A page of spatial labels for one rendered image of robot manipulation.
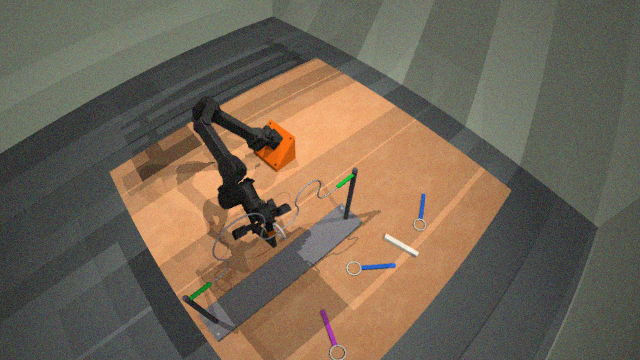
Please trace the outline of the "grey rectangular bar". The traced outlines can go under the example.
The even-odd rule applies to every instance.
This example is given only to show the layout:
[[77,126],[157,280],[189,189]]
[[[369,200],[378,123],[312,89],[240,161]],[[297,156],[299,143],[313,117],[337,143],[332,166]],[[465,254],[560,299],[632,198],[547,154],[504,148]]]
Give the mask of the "grey rectangular bar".
[[388,235],[386,233],[386,235],[384,236],[384,239],[388,242],[390,242],[390,244],[394,244],[395,246],[399,247],[399,249],[406,251],[407,253],[409,253],[410,255],[416,257],[418,255],[419,252],[415,251],[415,249],[413,248],[409,248],[409,246],[405,245],[404,243],[402,243],[401,241],[398,241],[396,239],[394,239],[392,236]]

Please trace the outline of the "grey ring with orange handle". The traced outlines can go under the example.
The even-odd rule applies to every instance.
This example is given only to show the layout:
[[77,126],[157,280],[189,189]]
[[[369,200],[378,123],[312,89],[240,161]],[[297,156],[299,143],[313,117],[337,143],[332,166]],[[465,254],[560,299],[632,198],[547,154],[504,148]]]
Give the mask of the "grey ring with orange handle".
[[[282,229],[282,228],[281,228],[277,223],[273,223],[273,228],[274,228],[274,230],[273,230],[273,231],[270,231],[270,232],[267,232],[267,235],[268,235],[269,237],[271,237],[271,236],[273,236],[274,234],[276,234],[276,233],[278,232],[278,230],[276,229],[275,225],[280,229],[280,231],[283,233],[284,237],[282,237],[280,233],[278,233],[277,235],[278,235],[281,239],[286,240],[286,239],[287,239],[287,236],[286,236],[285,232],[283,231],[283,229]],[[276,236],[277,236],[277,235],[276,235]]]

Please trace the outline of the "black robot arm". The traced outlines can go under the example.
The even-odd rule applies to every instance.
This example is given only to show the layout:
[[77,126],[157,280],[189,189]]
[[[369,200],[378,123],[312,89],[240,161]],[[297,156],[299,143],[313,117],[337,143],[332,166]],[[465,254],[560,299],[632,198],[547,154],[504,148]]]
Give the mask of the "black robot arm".
[[[220,136],[212,127],[212,122],[222,128],[231,131],[237,136],[246,140],[249,149],[259,152],[265,146],[277,148],[282,136],[276,129],[271,129],[269,125],[264,127],[251,128],[247,124],[237,120],[230,114],[219,108],[219,104],[212,97],[204,96],[192,108],[192,123],[194,131],[199,134],[213,157],[217,161],[218,172],[223,179],[223,185],[217,188],[218,203],[223,209],[230,209],[246,201],[258,197],[252,183],[255,180],[244,177],[247,175],[247,166],[237,156],[232,155]],[[275,150],[274,149],[274,150]],[[242,182],[240,182],[244,179]],[[240,182],[240,183],[239,183]],[[264,201],[264,202],[263,202]],[[251,208],[251,213],[261,213],[265,219],[270,218],[277,207],[273,198],[260,201],[259,206]]]

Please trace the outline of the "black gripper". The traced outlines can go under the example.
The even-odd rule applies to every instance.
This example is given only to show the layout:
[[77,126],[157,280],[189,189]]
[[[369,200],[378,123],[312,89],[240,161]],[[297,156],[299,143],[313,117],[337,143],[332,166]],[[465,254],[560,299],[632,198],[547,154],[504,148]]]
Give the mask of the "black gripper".
[[[243,209],[246,212],[246,214],[251,213],[251,208],[250,207],[255,208],[256,206],[261,205],[260,201],[261,201],[261,199],[258,196],[258,197],[255,197],[255,198],[251,199],[250,201],[246,201],[245,203],[243,203],[242,206],[243,206]],[[273,223],[277,222],[277,220],[275,220],[275,217],[279,218],[280,216],[288,213],[289,211],[291,211],[291,208],[286,203],[281,205],[281,206],[279,206],[279,207],[277,207],[276,211],[273,212],[274,216],[265,219],[266,220],[266,223],[265,223],[266,224],[265,225],[266,231],[270,232],[270,231],[274,230]],[[264,220],[262,222],[260,222],[260,223],[255,224],[256,223],[255,222],[256,219],[253,218],[252,215],[250,215],[248,217],[249,217],[250,222],[251,222],[250,225],[248,225],[246,227],[244,225],[242,225],[242,226],[238,227],[237,229],[235,229],[232,232],[232,236],[235,238],[235,240],[247,235],[247,232],[249,230],[253,231],[252,234],[257,233],[258,235],[261,236],[261,230],[262,230],[263,227],[261,228],[260,225],[264,223]],[[264,238],[270,238],[267,235],[267,233],[265,232],[265,229],[262,232],[263,237]],[[267,243],[269,243],[273,248],[277,246],[275,236],[273,238],[271,238],[271,239],[265,239],[265,241]]]

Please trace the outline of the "purple flat handle with grey loop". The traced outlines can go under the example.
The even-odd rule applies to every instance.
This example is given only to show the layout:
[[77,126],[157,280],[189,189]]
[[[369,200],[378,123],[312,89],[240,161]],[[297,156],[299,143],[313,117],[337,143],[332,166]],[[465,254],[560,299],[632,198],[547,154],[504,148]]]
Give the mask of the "purple flat handle with grey loop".
[[[336,342],[336,340],[335,340],[335,335],[334,335],[334,333],[333,333],[333,331],[332,331],[332,329],[331,329],[331,326],[330,326],[329,321],[328,321],[328,318],[327,318],[327,313],[326,313],[326,311],[325,311],[325,310],[321,311],[321,314],[322,314],[323,320],[324,320],[324,322],[325,322],[325,325],[326,325],[326,329],[327,329],[328,335],[329,335],[329,337],[330,337],[330,339],[331,339],[331,342],[332,342],[332,344],[333,344],[333,347],[332,347],[332,348],[330,348],[330,351],[329,351],[329,354],[330,354],[330,356],[331,356],[331,359],[333,359],[333,360],[343,360],[343,359],[346,357],[346,355],[347,355],[347,351],[346,351],[345,347],[343,347],[342,345],[337,345],[337,342]],[[345,353],[344,353],[344,356],[343,356],[342,358],[340,358],[340,359],[334,359],[334,358],[332,357],[332,354],[331,354],[331,353],[332,353],[333,348],[334,348],[334,347],[337,347],[337,346],[338,346],[338,347],[342,347],[342,348],[343,348],[343,350],[344,350],[344,352],[345,352]]]

